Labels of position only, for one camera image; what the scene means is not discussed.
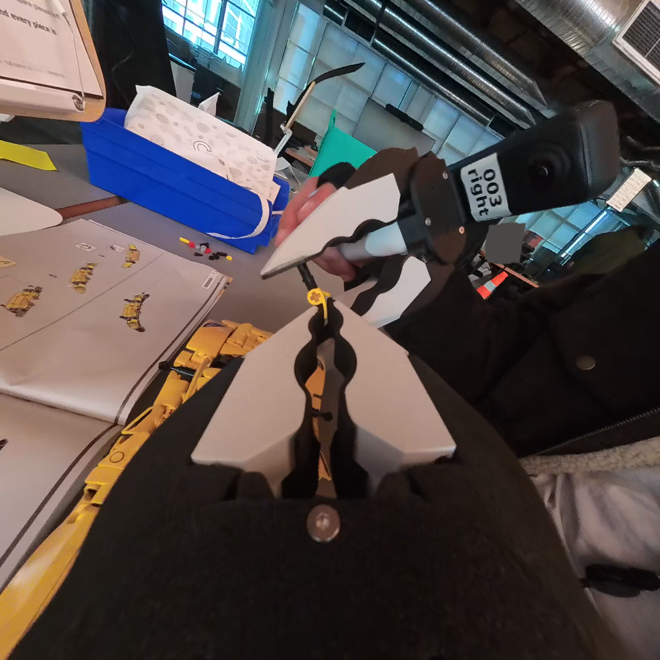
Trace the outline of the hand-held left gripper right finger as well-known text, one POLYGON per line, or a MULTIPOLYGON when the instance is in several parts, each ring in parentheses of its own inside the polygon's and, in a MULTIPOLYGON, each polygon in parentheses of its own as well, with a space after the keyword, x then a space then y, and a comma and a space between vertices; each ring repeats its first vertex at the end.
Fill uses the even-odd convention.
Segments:
POLYGON ((408 353, 342 302, 340 341, 355 355, 344 389, 356 426, 356 462, 370 477, 451 458, 456 444, 417 375, 408 353))

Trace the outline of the yellow brick toy car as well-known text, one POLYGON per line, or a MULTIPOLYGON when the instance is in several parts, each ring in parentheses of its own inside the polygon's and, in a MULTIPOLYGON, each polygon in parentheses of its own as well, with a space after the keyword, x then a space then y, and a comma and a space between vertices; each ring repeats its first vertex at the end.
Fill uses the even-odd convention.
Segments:
POLYGON ((67 577, 92 524, 137 451, 177 409, 233 359, 260 346, 272 333, 252 324, 207 322, 174 360, 154 404, 130 422, 87 473, 71 513, 23 562, 1 592, 1 628, 28 628, 67 577))

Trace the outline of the yellow cross-hole connector piece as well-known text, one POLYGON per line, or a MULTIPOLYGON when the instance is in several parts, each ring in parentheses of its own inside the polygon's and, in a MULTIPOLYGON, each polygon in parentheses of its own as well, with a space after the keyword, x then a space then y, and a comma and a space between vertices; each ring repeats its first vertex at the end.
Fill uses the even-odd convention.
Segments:
POLYGON ((317 286, 307 292, 307 302, 315 309, 315 314, 323 321, 323 325, 327 327, 331 316, 332 309, 332 296, 324 288, 317 286))

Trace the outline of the person's right forearm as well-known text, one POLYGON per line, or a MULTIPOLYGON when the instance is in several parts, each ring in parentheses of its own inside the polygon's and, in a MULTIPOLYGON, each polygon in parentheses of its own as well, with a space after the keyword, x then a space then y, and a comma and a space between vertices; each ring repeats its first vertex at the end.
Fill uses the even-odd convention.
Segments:
POLYGON ((579 284, 568 278, 490 304, 464 272, 454 271, 431 304, 385 330, 524 455, 589 426, 591 401, 566 369, 551 330, 579 284))

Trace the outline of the wooden desk lamp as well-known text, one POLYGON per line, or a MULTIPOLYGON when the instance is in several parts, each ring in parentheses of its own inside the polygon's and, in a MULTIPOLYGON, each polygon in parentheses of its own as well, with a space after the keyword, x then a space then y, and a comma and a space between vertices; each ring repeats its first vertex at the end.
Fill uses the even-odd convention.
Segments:
POLYGON ((276 156, 279 156, 279 154, 285 150, 286 144, 293 136, 293 124, 297 118, 297 115, 300 113, 301 109, 303 108, 304 104, 306 103, 308 97, 311 95, 314 88, 317 87, 322 82, 325 82, 326 80, 355 73, 356 71, 360 70, 364 66, 364 64, 365 62, 358 62, 337 69, 328 70, 325 73, 322 73, 318 77, 314 78, 308 84, 308 86, 301 93, 296 103, 293 105, 292 111, 287 115, 286 121, 280 125, 280 129, 283 132, 283 136, 274 149, 274 153, 276 154, 276 156))

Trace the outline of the person's right hand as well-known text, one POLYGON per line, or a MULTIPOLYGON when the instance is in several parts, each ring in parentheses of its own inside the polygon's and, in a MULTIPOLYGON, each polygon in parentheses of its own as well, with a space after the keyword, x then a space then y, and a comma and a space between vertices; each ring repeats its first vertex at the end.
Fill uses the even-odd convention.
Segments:
MULTIPOLYGON (((337 188, 330 182, 318 186, 318 177, 309 178, 286 206, 275 237, 275 247, 281 243, 318 208, 337 188)), ((358 267, 346 260, 335 247, 328 247, 325 252, 313 259, 313 262, 330 275, 338 276, 344 282, 352 281, 358 267)))

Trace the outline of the teal plastic bin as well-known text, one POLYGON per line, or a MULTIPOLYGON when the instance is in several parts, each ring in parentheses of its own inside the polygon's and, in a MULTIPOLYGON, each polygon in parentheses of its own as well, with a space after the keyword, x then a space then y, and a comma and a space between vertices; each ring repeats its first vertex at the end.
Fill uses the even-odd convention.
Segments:
POLYGON ((348 162, 353 167, 359 168, 376 153, 374 149, 338 128, 336 115, 336 111, 333 111, 317 157, 310 169, 310 177, 318 177, 327 169, 341 162, 348 162))

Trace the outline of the cluster of tiny pin pieces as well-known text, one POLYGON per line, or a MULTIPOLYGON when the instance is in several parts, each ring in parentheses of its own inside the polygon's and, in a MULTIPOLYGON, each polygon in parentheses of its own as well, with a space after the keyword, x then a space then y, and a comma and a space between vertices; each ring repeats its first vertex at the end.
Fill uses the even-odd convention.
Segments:
POLYGON ((226 252, 214 251, 207 242, 195 243, 186 238, 180 237, 179 241, 194 251, 195 257, 205 257, 210 261, 227 260, 232 261, 233 257, 226 252))

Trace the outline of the open instruction booklet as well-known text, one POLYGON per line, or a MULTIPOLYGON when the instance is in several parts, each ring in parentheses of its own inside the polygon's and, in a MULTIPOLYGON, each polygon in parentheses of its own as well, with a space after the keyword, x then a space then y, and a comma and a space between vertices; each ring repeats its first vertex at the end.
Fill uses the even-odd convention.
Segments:
POLYGON ((85 219, 1 260, 3 587, 231 278, 85 219))

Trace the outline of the blue plastic bin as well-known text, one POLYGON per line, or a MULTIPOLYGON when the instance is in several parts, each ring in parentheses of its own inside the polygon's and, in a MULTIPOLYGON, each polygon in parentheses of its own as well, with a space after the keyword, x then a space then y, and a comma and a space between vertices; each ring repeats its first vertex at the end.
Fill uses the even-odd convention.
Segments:
POLYGON ((275 237, 290 186, 274 177, 274 202, 123 127, 126 111, 106 109, 81 123, 90 182, 186 227, 254 254, 275 237))

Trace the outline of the cream hoodie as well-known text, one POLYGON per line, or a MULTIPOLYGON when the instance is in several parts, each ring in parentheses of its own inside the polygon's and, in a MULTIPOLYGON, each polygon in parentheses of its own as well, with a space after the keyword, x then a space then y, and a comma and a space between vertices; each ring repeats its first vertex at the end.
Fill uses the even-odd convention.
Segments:
MULTIPOLYGON (((590 564, 659 574, 659 439, 583 455, 523 458, 576 575, 590 564)), ((659 658, 659 590, 617 598, 585 589, 628 659, 659 658)))

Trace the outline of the white folding stand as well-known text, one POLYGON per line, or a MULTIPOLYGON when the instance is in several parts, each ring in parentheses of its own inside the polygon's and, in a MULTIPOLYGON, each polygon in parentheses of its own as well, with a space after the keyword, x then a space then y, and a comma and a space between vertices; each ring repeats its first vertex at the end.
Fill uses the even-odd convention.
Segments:
POLYGON ((1 237, 56 227, 62 222, 58 211, 1 188, 1 237))

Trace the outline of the wooden instruction board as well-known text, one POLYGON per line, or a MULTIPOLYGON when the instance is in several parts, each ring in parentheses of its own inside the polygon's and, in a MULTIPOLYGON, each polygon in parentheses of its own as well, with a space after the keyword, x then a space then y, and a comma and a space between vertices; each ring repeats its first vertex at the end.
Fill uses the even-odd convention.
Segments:
POLYGON ((1 114, 89 123, 106 86, 81 1, 1 2, 1 114))

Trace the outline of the silver air duct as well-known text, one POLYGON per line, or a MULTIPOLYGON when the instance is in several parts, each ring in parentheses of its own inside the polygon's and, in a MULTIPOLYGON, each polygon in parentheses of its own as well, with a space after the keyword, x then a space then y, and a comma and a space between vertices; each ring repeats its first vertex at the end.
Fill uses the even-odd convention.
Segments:
POLYGON ((643 1, 518 1, 544 28, 659 122, 659 84, 613 40, 643 1))

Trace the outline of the black drawcord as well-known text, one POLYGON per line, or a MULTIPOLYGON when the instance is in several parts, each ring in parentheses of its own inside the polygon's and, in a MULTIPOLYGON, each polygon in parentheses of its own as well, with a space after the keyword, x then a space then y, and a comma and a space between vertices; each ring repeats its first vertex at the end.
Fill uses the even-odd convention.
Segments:
POLYGON ((659 590, 659 575, 650 570, 609 564, 587 565, 580 578, 584 589, 617 598, 635 598, 659 590))

